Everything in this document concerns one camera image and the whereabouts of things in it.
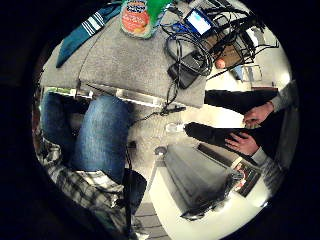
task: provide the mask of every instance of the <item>person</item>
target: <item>person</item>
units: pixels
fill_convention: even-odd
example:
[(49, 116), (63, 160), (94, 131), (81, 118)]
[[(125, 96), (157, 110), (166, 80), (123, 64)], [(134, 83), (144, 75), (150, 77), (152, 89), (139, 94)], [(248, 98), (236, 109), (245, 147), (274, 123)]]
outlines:
[[(78, 133), (68, 121), (73, 113), (84, 114)], [(46, 92), (41, 101), (39, 161), (65, 195), (92, 211), (109, 232), (121, 235), (127, 227), (124, 196), (129, 179), (125, 158), (130, 113), (127, 103), (109, 95), (88, 104)], [(132, 176), (136, 178), (131, 179), (130, 239), (145, 239), (147, 233), (134, 214), (146, 180), (140, 174)]]
[(298, 132), (298, 95), (295, 81), (280, 92), (210, 90), (205, 104), (228, 108), (244, 115), (246, 128), (213, 128), (191, 122), (177, 125), (190, 137), (238, 153), (258, 165), (273, 195), (289, 168)]

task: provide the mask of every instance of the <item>black device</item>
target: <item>black device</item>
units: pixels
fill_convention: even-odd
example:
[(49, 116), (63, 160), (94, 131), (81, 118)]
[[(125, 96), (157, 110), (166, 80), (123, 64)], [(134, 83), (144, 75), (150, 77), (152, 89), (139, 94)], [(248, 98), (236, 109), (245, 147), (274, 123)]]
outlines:
[[(181, 70), (180, 70), (180, 82), (179, 88), (188, 88), (200, 75), (196, 71), (200, 71), (203, 65), (202, 56), (197, 50), (187, 54), (181, 58)], [(176, 62), (168, 69), (169, 76), (175, 81), (179, 81), (178, 78), (179, 63)]]
[(215, 24), (200, 10), (194, 8), (184, 18), (185, 24), (201, 38), (207, 37), (214, 31)]

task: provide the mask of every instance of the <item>table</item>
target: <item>table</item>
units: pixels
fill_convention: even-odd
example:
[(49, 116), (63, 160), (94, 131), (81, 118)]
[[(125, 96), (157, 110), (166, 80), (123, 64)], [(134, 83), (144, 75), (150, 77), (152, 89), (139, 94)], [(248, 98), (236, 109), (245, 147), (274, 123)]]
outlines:
[[(172, 22), (176, 18), (167, 12), (163, 21)], [(161, 28), (148, 40), (129, 37), (120, 29), (120, 19), (116, 16), (74, 52), (61, 68), (56, 68), (60, 43), (44, 66), (41, 85), (86, 89), (86, 84), (99, 84), (118, 92), (150, 96), (151, 102), (156, 98), (161, 104), (172, 82), (167, 70), (175, 62), (164, 50), (167, 37)], [(185, 49), (188, 49), (185, 54), (192, 50), (190, 47)], [(179, 90), (176, 103), (201, 108), (205, 85), (205, 77), (199, 76), (188, 89)]]

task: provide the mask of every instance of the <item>bottle label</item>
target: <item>bottle label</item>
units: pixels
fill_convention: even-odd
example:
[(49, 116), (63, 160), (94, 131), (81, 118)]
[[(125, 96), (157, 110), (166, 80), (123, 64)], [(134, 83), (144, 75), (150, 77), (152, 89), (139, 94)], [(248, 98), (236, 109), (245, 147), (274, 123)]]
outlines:
[(122, 9), (122, 26), (133, 34), (143, 35), (150, 30), (147, 0), (128, 0)]

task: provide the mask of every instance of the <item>hand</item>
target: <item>hand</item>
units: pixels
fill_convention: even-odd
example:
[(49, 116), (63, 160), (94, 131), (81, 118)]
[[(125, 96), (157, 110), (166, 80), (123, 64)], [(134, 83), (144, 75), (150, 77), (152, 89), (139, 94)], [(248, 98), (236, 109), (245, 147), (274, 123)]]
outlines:
[(243, 136), (243, 138), (235, 135), (234, 133), (230, 133), (230, 135), (235, 141), (225, 139), (226, 146), (228, 148), (249, 156), (252, 156), (256, 151), (258, 151), (259, 147), (256, 141), (249, 134), (241, 132), (240, 135)]
[(247, 127), (254, 127), (262, 123), (273, 112), (273, 104), (267, 102), (259, 107), (254, 107), (248, 111), (243, 118), (243, 122)]

